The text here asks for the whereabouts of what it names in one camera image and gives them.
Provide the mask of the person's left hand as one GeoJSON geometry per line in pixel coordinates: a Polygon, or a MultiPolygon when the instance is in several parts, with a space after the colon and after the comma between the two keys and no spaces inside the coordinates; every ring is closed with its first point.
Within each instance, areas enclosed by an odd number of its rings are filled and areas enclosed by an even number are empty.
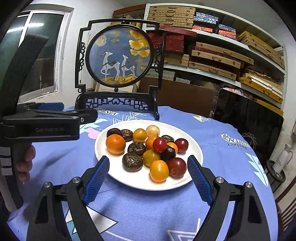
{"type": "Polygon", "coordinates": [[[33,167],[33,159],[36,157],[36,149],[33,145],[30,145],[21,161],[16,165],[18,170],[18,178],[24,183],[28,183],[30,180],[30,171],[33,167]]]}

